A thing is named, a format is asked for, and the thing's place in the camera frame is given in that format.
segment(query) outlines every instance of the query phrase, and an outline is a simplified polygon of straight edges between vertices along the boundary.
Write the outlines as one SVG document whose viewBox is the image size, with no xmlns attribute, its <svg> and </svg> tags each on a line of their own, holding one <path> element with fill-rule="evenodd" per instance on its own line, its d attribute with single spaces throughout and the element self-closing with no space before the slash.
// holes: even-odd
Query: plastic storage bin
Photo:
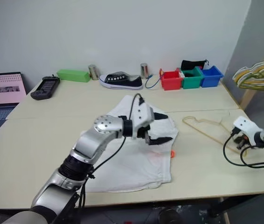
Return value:
<svg viewBox="0 0 264 224">
<path fill-rule="evenodd" d="M 215 87 L 223 77 L 223 74 L 216 66 L 212 66 L 210 69 L 204 69 L 202 70 L 202 73 L 204 75 L 204 79 L 201 83 L 202 87 Z"/>
<path fill-rule="evenodd" d="M 182 71 L 185 75 L 183 82 L 183 89 L 199 88 L 201 80 L 203 79 L 203 73 L 199 67 L 195 67 L 192 70 Z"/>
<path fill-rule="evenodd" d="M 160 69 L 161 86 L 164 90 L 179 90 L 182 86 L 183 78 L 180 77 L 178 71 L 162 71 Z"/>
</svg>

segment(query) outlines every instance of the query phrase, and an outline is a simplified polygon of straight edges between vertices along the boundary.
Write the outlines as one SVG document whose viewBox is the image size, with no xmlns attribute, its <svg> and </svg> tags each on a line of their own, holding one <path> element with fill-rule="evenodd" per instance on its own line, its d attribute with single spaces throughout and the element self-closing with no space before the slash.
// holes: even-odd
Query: green bin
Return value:
<svg viewBox="0 0 264 224">
<path fill-rule="evenodd" d="M 199 88 L 204 75 L 199 67 L 195 67 L 192 70 L 184 70 L 183 89 Z"/>
</svg>

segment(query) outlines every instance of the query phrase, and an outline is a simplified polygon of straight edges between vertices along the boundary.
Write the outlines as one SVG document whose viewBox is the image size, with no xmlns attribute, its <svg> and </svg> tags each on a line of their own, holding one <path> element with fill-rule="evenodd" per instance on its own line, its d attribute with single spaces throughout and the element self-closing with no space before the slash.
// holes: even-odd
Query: green block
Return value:
<svg viewBox="0 0 264 224">
<path fill-rule="evenodd" d="M 74 82 L 87 83 L 90 80 L 90 75 L 87 71 L 61 69 L 57 72 L 57 76 L 61 80 L 68 80 Z"/>
<path fill-rule="evenodd" d="M 185 77 L 183 80 L 183 89 L 194 89 L 199 88 L 201 85 L 201 81 L 204 78 L 202 71 L 199 67 L 195 67 L 192 70 L 182 71 L 185 73 L 190 73 L 193 77 Z"/>
</svg>

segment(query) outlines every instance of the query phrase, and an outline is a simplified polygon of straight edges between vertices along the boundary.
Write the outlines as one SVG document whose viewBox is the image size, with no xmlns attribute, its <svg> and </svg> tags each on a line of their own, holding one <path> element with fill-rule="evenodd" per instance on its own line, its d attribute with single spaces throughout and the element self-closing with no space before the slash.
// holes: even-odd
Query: metal can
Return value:
<svg viewBox="0 0 264 224">
<path fill-rule="evenodd" d="M 90 71 L 90 77 L 92 80 L 98 80 L 99 79 L 99 73 L 94 64 L 89 65 L 89 71 Z"/>
<path fill-rule="evenodd" d="M 147 63 L 140 64 L 140 76 L 141 78 L 149 78 L 149 70 L 147 68 Z"/>
</svg>

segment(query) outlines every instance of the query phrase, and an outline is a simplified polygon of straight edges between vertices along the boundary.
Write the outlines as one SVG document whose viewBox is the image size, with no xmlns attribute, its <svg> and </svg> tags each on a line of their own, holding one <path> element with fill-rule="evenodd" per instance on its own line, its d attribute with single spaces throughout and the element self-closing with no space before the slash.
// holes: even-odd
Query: sneaker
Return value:
<svg viewBox="0 0 264 224">
<path fill-rule="evenodd" d="M 114 72 L 108 75 L 100 75 L 99 82 L 102 86 L 110 89 L 142 89 L 140 76 L 131 76 L 123 71 Z"/>
</svg>

